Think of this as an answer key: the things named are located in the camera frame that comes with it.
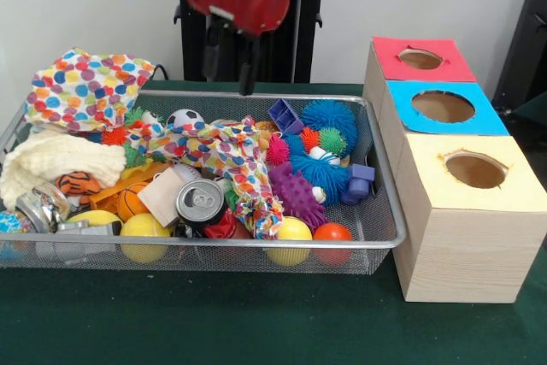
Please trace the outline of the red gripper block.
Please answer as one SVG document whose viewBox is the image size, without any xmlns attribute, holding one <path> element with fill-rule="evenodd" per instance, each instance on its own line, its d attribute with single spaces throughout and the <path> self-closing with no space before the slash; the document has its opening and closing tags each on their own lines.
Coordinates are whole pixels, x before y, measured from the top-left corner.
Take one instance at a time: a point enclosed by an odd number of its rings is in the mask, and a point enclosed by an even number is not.
<svg viewBox="0 0 547 365">
<path fill-rule="evenodd" d="M 219 80 L 222 20 L 242 31 L 238 35 L 238 92 L 253 93 L 260 60 L 260 38 L 264 32 L 279 28 L 287 15 L 290 0 L 187 0 L 203 15 L 210 16 L 205 33 L 203 75 L 208 81 Z"/>
</svg>

